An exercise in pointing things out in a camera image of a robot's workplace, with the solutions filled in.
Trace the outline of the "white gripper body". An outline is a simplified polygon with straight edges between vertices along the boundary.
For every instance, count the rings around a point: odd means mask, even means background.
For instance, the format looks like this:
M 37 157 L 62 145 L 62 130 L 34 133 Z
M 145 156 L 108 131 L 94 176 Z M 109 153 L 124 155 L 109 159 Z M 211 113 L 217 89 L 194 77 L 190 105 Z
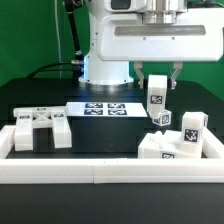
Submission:
M 97 54 L 109 61 L 217 61 L 224 53 L 224 9 L 190 9 L 174 24 L 111 14 L 99 24 Z

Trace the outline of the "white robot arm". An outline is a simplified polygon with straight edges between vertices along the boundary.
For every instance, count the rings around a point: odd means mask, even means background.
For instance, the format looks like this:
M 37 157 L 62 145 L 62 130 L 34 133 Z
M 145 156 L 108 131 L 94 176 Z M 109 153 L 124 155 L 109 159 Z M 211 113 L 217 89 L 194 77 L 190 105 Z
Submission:
M 176 79 L 185 62 L 217 61 L 224 53 L 224 8 L 187 0 L 84 0 L 90 51 L 81 83 L 96 88 L 130 85 L 129 64 L 172 62 Z

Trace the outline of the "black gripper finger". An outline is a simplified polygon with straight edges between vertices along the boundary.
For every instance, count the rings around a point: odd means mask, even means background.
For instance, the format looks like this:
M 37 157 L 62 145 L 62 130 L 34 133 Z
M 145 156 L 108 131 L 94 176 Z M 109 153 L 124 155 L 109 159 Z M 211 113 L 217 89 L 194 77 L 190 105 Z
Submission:
M 142 62 L 136 61 L 134 63 L 134 71 L 135 71 L 137 77 L 139 78 L 139 87 L 141 89 L 145 89 L 147 81 L 146 81 L 145 76 L 144 76 L 144 74 L 142 72 L 142 67 L 143 67 L 143 63 Z
M 168 69 L 170 73 L 169 88 L 174 89 L 176 87 L 176 79 L 178 78 L 183 69 L 183 63 L 182 62 L 169 63 Z

